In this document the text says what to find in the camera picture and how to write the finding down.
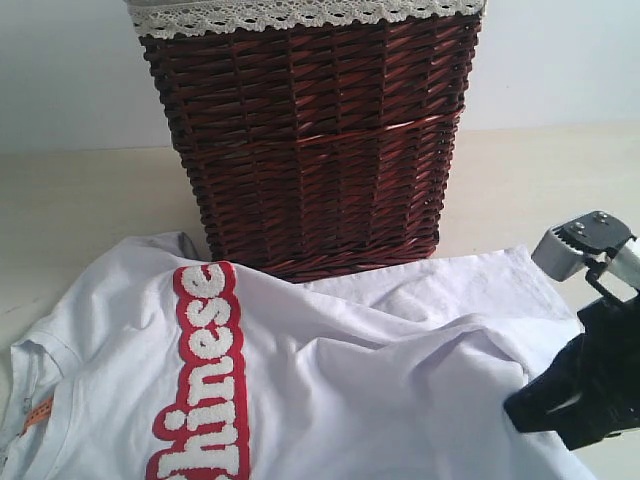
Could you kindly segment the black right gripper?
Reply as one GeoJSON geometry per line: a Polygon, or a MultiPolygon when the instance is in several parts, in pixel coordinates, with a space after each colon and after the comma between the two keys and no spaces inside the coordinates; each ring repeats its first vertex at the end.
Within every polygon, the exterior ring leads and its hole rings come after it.
{"type": "Polygon", "coordinates": [[[555,432],[577,450],[639,428],[639,298],[582,308],[584,344],[569,344],[504,410],[520,433],[555,432]]]}

